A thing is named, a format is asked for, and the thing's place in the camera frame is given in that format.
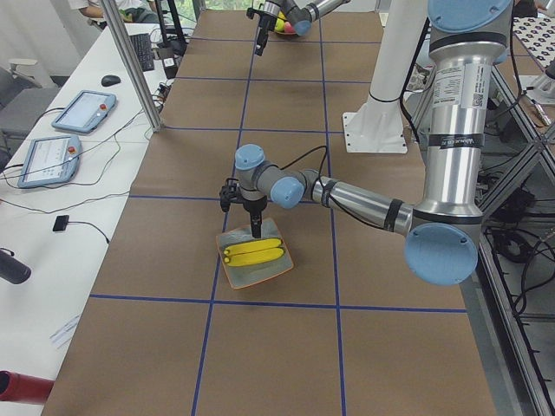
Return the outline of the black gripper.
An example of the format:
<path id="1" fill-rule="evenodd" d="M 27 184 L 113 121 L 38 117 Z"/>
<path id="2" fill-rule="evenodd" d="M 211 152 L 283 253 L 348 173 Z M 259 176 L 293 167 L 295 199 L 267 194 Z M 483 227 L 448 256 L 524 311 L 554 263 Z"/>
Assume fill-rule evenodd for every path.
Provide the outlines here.
<path id="1" fill-rule="evenodd" d="M 265 46 L 268 41 L 268 32 L 272 29 L 272 16 L 269 14 L 262 14 L 259 18 L 257 45 L 255 48 L 255 55 L 262 55 L 262 46 Z"/>
<path id="2" fill-rule="evenodd" d="M 244 200 L 243 207 L 250 213 L 251 234 L 253 237 L 261 237 L 265 195 L 258 191 L 242 190 L 241 196 Z"/>

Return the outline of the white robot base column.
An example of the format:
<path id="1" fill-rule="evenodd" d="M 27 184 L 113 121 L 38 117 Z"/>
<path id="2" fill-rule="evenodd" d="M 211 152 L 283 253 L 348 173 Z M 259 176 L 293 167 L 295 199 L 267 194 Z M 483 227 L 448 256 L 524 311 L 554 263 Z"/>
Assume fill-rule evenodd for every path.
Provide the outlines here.
<path id="1" fill-rule="evenodd" d="M 400 101 L 427 17 L 425 0 L 391 3 L 368 99 L 357 112 L 343 115 L 345 146 L 349 153 L 408 150 Z"/>

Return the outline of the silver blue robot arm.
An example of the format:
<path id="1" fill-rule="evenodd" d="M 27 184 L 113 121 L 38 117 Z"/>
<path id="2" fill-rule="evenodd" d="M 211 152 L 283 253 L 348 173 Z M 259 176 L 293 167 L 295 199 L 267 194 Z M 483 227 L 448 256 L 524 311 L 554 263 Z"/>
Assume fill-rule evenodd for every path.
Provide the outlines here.
<path id="1" fill-rule="evenodd" d="M 406 238 L 404 257 L 421 280 L 461 283 L 475 270 L 482 212 L 474 202 L 485 142 L 486 102 L 493 66 L 511 36 L 509 1 L 394 1 L 367 101 L 343 115 L 351 153 L 403 153 L 401 111 L 405 81 L 423 38 L 434 63 L 426 176 L 421 201 L 401 200 L 331 179 L 318 172 L 273 165 L 261 147 L 235 154 L 236 201 L 261 233 L 267 201 L 290 209 L 304 198 Z"/>
<path id="2" fill-rule="evenodd" d="M 304 36 L 315 21 L 346 3 L 349 3 L 349 0 L 323 0 L 308 3 L 303 8 L 299 8 L 293 0 L 275 0 L 264 1 L 258 9 L 248 8 L 246 11 L 248 18 L 259 16 L 254 54 L 261 56 L 264 53 L 268 34 L 276 28 L 279 12 L 284 14 L 299 36 Z"/>

